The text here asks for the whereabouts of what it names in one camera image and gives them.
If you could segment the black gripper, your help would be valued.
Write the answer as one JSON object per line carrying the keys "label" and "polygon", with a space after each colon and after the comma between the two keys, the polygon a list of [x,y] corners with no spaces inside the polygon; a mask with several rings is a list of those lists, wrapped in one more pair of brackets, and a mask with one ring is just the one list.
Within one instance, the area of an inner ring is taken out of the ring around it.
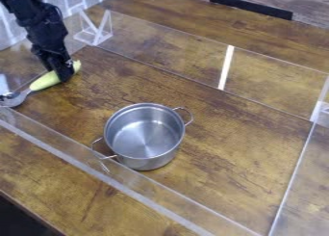
{"label": "black gripper", "polygon": [[28,13],[24,19],[27,38],[32,43],[32,53],[48,71],[55,71],[60,82],[67,82],[75,74],[74,60],[67,51],[64,39],[68,30],[60,12]]}

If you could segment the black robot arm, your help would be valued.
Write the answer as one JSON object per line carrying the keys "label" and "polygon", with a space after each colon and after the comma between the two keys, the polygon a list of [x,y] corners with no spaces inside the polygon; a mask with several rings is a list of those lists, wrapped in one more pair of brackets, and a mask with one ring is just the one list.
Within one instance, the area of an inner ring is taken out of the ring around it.
{"label": "black robot arm", "polygon": [[27,32],[31,52],[46,69],[55,72],[59,81],[67,82],[75,74],[75,68],[64,44],[68,30],[60,8],[43,0],[0,0],[0,3]]}

